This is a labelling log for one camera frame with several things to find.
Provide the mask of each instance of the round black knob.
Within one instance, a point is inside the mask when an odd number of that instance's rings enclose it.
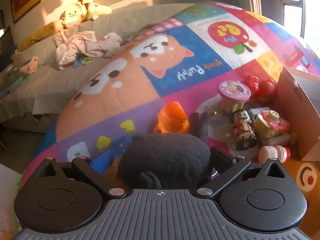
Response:
[[[75,195],[65,189],[50,189],[37,197],[38,205],[47,210],[60,210],[70,206]]]
[[[247,201],[255,208],[273,210],[283,205],[284,198],[274,190],[262,188],[249,192]]]
[[[263,176],[227,187],[220,195],[219,206],[245,228],[275,232],[298,225],[307,201],[292,179]]]

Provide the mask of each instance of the patchwork blanket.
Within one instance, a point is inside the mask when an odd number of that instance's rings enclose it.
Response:
[[[103,165],[116,180],[117,163],[132,136],[152,132],[160,109],[172,101],[187,115],[216,110],[207,144],[239,155],[225,136],[232,131],[218,107],[218,86],[248,74],[277,81],[283,66],[320,73],[319,58],[305,41],[272,20],[223,3],[189,7],[134,38],[88,80],[48,131],[21,186],[49,155],[68,162],[105,147],[112,147],[113,155]],[[252,158],[257,151],[241,155]],[[301,229],[313,237],[320,230],[315,219],[320,213],[320,165],[302,163],[292,154],[286,167],[309,200]]]

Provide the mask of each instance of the black device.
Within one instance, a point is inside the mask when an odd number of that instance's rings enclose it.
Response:
[[[127,194],[84,156],[71,163],[47,157],[15,199],[23,230],[14,239],[308,239],[297,228],[307,201],[276,158],[252,163],[210,151],[220,175],[196,192]]]

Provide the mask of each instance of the lollipop print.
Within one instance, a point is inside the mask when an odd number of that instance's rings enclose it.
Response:
[[[233,22],[216,22],[209,26],[208,33],[212,39],[230,49],[236,54],[242,54],[245,50],[252,52],[245,43],[249,41],[249,35],[244,28]]]

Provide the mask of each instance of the toy jar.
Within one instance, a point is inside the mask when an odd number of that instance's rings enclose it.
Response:
[[[242,109],[244,103],[250,99],[250,89],[237,81],[224,81],[219,85],[219,93],[222,97],[220,108],[227,113],[233,113]]]

